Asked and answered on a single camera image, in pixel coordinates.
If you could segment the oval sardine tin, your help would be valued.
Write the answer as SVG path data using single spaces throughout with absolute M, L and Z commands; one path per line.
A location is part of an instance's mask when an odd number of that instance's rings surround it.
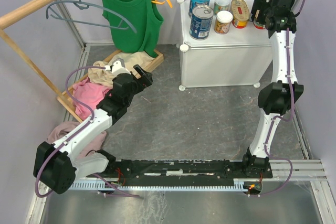
M 249 21 L 249 9 L 244 0 L 232 0 L 230 12 L 233 15 L 232 24 L 239 29 L 245 28 Z
M 259 23 L 256 19 L 253 20 L 253 24 L 257 29 L 265 29 L 265 25 Z

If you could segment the small cup white lid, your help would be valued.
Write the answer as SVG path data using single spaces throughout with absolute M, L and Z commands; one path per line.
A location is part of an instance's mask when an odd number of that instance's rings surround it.
M 222 10 L 216 14 L 216 21 L 214 25 L 214 30 L 218 34 L 226 34 L 229 32 L 230 24 L 233 20 L 233 15 L 231 12 Z

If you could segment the dark blue tin can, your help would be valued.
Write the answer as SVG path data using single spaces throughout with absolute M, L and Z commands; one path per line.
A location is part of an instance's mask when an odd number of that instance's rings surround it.
M 203 40 L 209 36 L 214 12 L 208 5 L 197 5 L 193 8 L 190 36 L 196 40 Z

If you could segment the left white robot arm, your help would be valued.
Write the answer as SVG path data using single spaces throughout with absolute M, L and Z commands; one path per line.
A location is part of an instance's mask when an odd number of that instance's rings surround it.
M 112 89 L 96 109 L 91 110 L 90 116 L 64 137 L 52 144 L 43 142 L 37 148 L 33 175 L 36 178 L 35 193 L 40 198 L 43 197 L 38 189 L 40 182 L 51 191 L 62 194 L 76 179 L 98 173 L 110 177 L 116 171 L 116 158 L 106 151 L 99 150 L 83 158 L 79 154 L 96 136 L 126 114 L 133 97 L 151 86 L 153 77 L 139 65 L 134 65 L 139 74 L 137 78 L 120 59 L 103 69 L 111 71 L 115 78 Z

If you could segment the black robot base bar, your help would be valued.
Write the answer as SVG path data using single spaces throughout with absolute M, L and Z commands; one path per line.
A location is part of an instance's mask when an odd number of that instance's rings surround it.
M 273 178 L 269 158 L 252 156 L 250 152 L 241 161 L 114 158 L 98 175 L 115 178 L 122 186 L 232 186 L 234 179 Z

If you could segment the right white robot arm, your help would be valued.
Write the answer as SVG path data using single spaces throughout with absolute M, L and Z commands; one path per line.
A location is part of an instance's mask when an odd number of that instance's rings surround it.
M 304 86 L 295 73 L 293 45 L 296 37 L 296 14 L 292 12 L 295 0 L 254 0 L 251 19 L 264 25 L 272 48 L 271 83 L 258 95 L 260 119 L 257 132 L 249 147 L 252 157 L 266 158 L 276 128 L 295 112 L 295 102 Z

